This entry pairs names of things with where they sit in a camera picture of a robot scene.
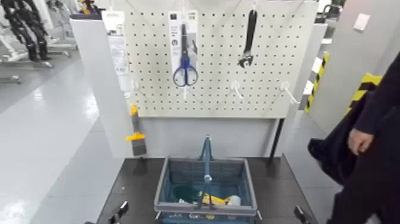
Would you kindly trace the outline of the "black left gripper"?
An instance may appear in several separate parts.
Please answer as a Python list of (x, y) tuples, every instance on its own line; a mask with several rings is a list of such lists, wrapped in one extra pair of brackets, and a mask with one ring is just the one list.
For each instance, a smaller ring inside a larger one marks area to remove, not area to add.
[[(129, 210), (129, 202), (123, 201), (123, 203), (119, 206), (117, 211), (108, 218), (108, 224), (120, 224), (121, 218), (128, 212)], [(85, 222), (84, 224), (95, 224), (93, 222)]]

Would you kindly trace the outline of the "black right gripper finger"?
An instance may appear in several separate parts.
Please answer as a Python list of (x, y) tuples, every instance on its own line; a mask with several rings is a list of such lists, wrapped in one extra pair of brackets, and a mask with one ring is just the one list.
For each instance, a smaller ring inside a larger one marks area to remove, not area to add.
[(302, 224), (315, 224), (313, 218), (301, 206), (296, 205), (293, 210), (294, 215)]

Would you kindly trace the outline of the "person's bare hand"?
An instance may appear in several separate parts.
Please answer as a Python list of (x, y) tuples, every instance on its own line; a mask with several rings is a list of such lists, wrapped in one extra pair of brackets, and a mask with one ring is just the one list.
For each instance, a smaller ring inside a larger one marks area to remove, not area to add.
[(352, 129), (348, 136), (348, 147), (354, 155), (359, 155), (367, 151), (373, 139), (372, 134)]

